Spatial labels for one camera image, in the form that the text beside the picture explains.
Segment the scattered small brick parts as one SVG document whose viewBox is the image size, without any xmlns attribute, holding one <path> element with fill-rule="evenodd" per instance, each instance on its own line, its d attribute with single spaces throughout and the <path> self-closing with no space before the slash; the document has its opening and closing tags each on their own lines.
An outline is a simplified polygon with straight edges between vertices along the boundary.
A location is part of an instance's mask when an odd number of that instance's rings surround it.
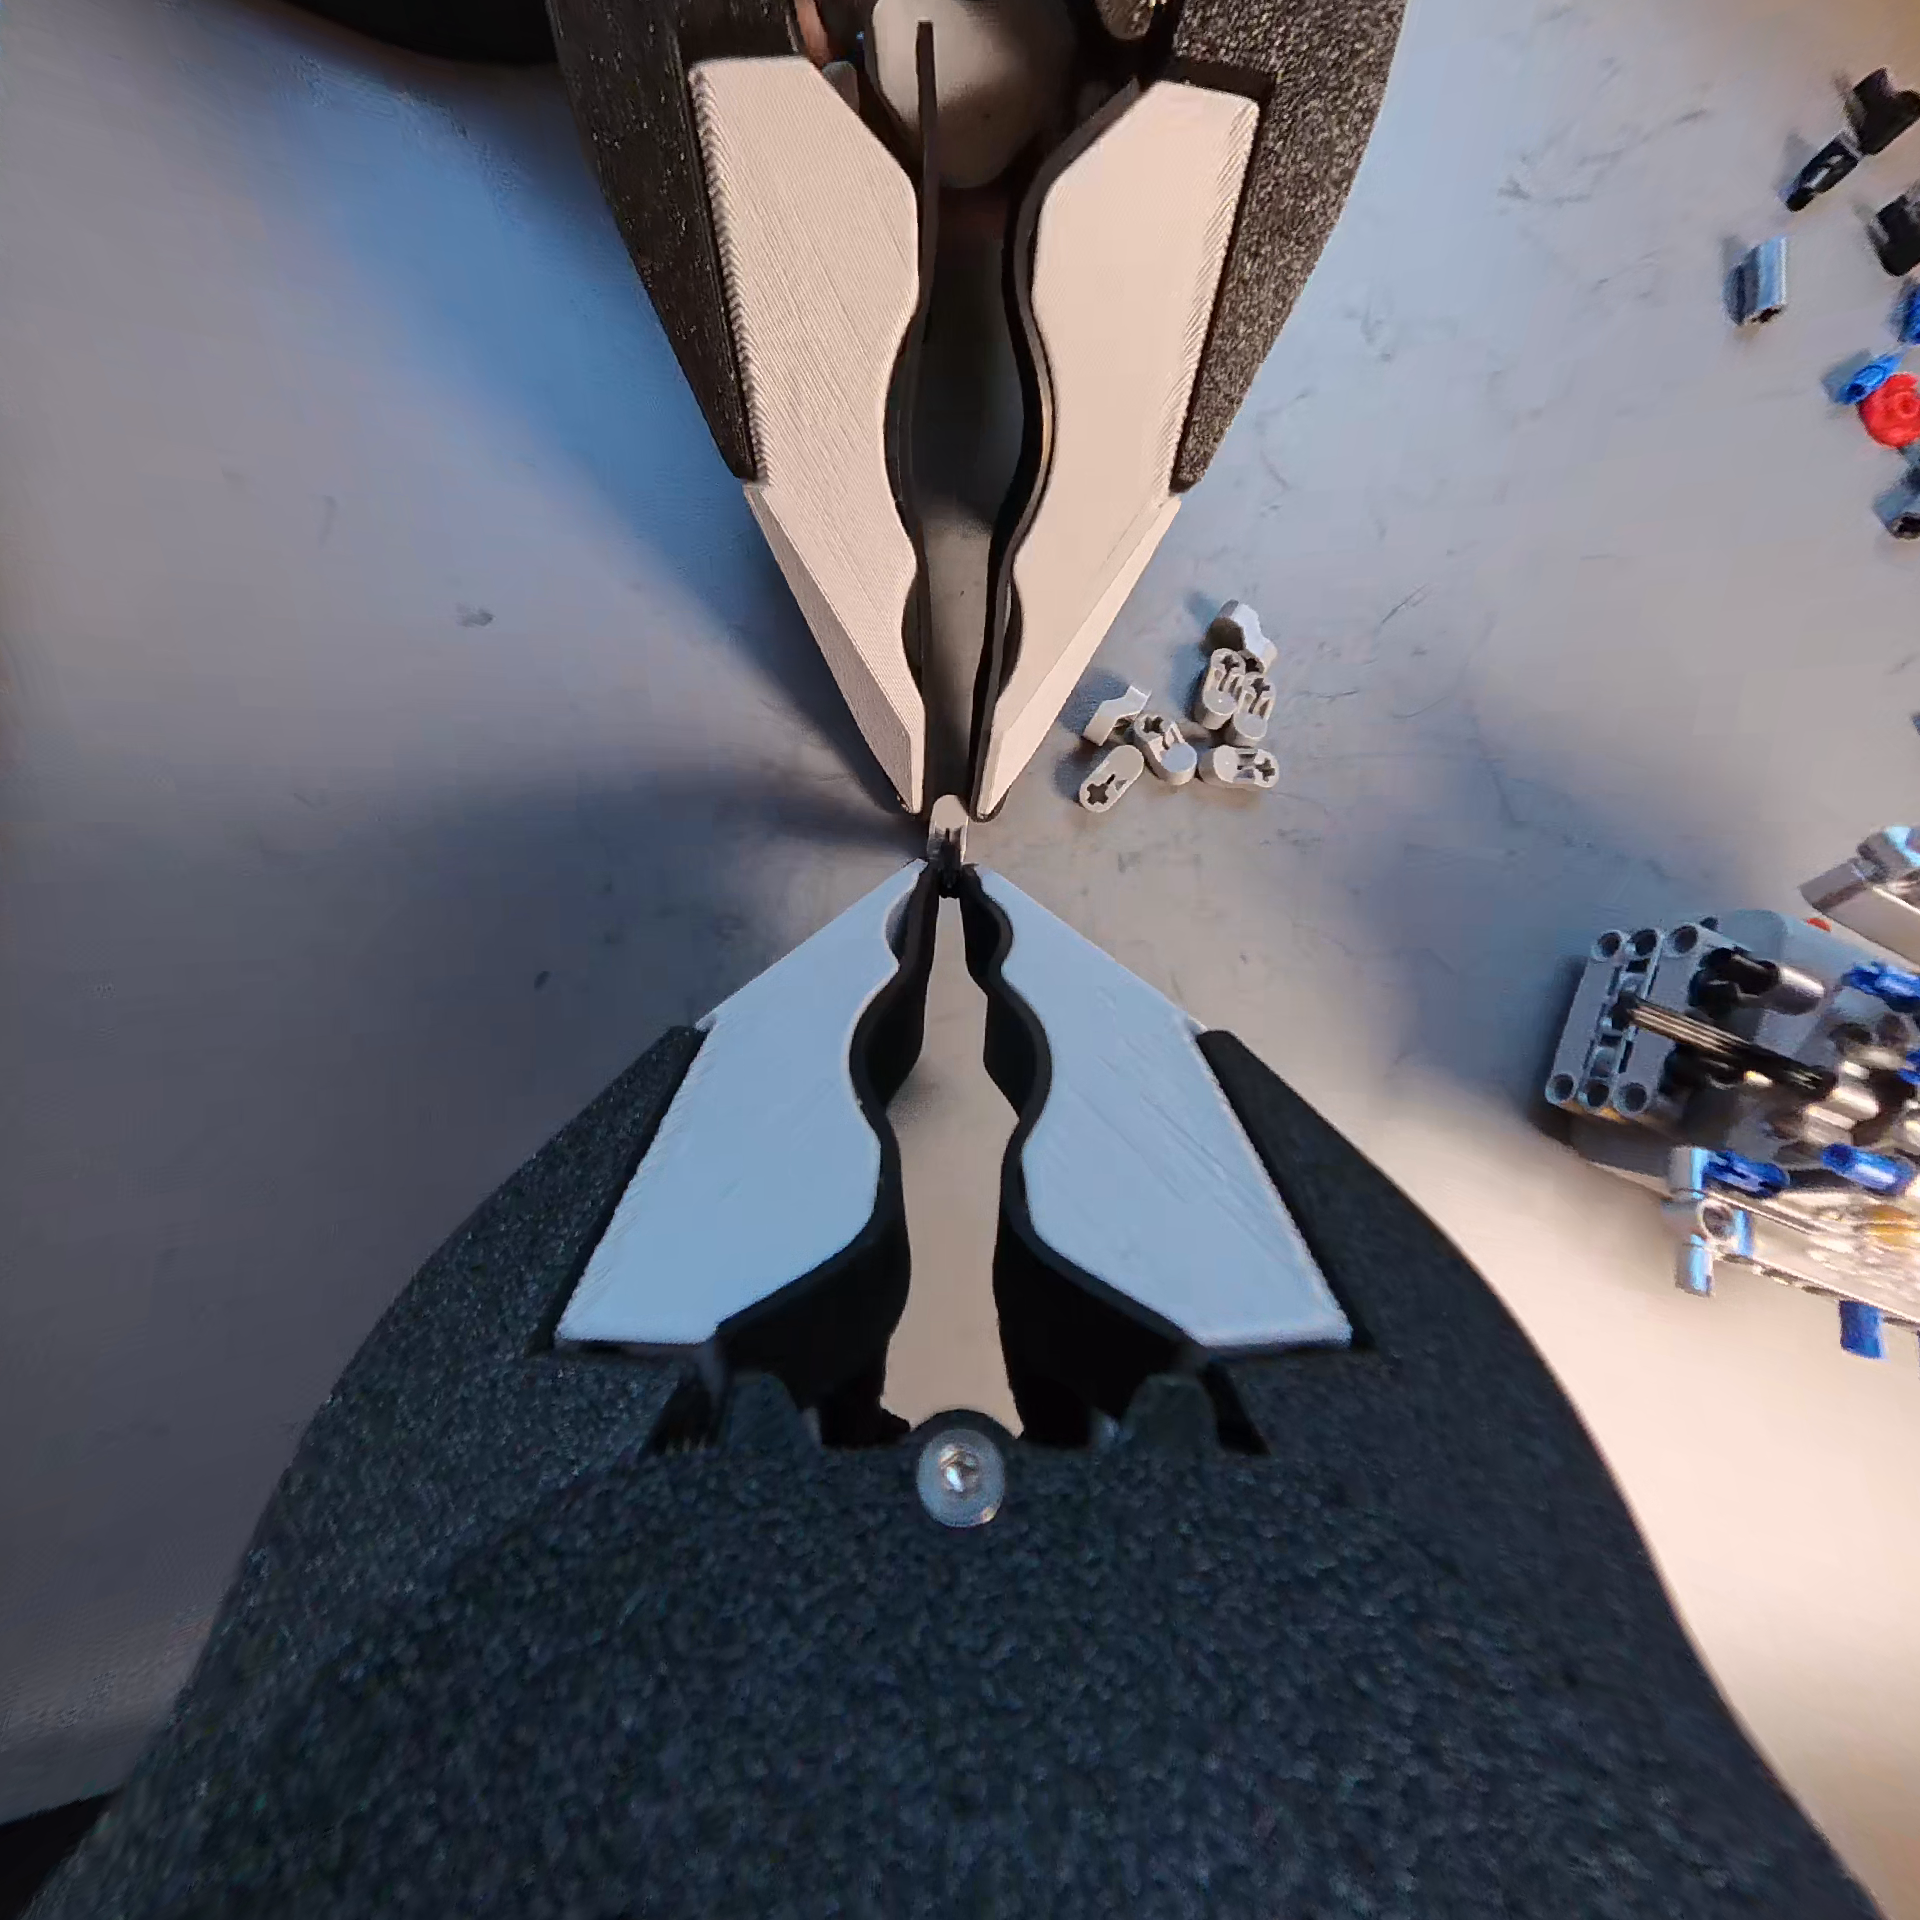
<svg viewBox="0 0 1920 1920">
<path fill-rule="evenodd" d="M 1916 126 L 1916 89 L 1874 69 L 1840 94 L 1843 131 L 1812 150 L 1783 185 L 1783 207 L 1803 211 L 1862 161 L 1880 156 Z M 1865 234 L 1888 279 L 1900 285 L 1890 311 L 1894 349 L 1862 364 L 1827 393 L 1857 416 L 1862 430 L 1903 461 L 1903 475 L 1880 502 L 1890 540 L 1916 541 L 1916 185 L 1868 211 Z"/>
</svg>

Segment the pile of grey connector pieces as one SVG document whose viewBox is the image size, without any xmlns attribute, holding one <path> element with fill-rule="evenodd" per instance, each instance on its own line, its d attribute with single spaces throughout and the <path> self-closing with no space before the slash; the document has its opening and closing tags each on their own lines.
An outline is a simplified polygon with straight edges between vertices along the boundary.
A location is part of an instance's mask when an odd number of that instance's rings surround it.
<svg viewBox="0 0 1920 1920">
<path fill-rule="evenodd" d="M 1205 631 L 1205 665 L 1189 704 L 1170 704 L 1143 686 L 1111 697 L 1084 723 L 1098 751 L 1077 784 L 1087 813 L 1111 813 L 1140 779 L 1164 787 L 1205 784 L 1233 792 L 1269 792 L 1281 784 L 1269 724 L 1276 708 L 1274 659 L 1260 615 L 1231 599 Z"/>
</svg>

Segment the grey toy brick assembly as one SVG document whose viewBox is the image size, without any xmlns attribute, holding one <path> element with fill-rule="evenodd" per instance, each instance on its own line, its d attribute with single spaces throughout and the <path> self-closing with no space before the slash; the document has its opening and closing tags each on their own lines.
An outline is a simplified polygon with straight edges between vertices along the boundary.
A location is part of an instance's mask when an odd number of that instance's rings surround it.
<svg viewBox="0 0 1920 1920">
<path fill-rule="evenodd" d="M 1661 1197 L 1682 1290 L 1800 1288 L 1880 1358 L 1916 1331 L 1916 829 L 1878 829 L 1803 901 L 1603 932 L 1545 1102 Z"/>
</svg>

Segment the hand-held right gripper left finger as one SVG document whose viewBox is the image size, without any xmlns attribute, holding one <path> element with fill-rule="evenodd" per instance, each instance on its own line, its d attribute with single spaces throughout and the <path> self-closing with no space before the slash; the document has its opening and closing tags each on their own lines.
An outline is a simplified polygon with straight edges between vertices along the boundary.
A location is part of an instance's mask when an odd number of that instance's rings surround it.
<svg viewBox="0 0 1920 1920">
<path fill-rule="evenodd" d="M 912 1250 L 889 1105 L 925 1041 L 941 878 L 912 861 L 716 1005 L 555 1347 L 772 1374 L 823 1432 L 881 1406 Z"/>
</svg>

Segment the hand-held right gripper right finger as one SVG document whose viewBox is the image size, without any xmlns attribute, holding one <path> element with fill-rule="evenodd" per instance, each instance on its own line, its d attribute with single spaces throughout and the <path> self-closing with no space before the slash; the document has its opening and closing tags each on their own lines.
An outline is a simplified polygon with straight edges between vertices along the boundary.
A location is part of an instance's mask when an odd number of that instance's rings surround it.
<svg viewBox="0 0 1920 1920">
<path fill-rule="evenodd" d="M 964 868 L 956 897 L 1016 1109 L 993 1294 L 1021 1432 L 1091 1436 L 1157 1374 L 1345 1348 L 1200 1027 L 1003 874 Z"/>
</svg>

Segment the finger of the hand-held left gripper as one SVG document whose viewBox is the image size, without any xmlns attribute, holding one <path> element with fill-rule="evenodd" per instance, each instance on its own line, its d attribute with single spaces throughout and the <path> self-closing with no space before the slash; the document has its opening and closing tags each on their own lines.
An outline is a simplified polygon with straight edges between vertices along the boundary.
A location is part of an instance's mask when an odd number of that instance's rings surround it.
<svg viewBox="0 0 1920 1920">
<path fill-rule="evenodd" d="M 1021 210 L 1016 328 L 1042 378 L 1037 477 L 997 561 L 972 813 L 1042 747 L 1176 516 L 1176 454 L 1260 106 L 1124 89 Z"/>
<path fill-rule="evenodd" d="M 755 433 L 746 506 L 916 811 L 928 723 L 901 637 L 916 552 L 881 437 L 919 297 L 916 193 L 805 58 L 707 58 L 689 92 Z"/>
</svg>

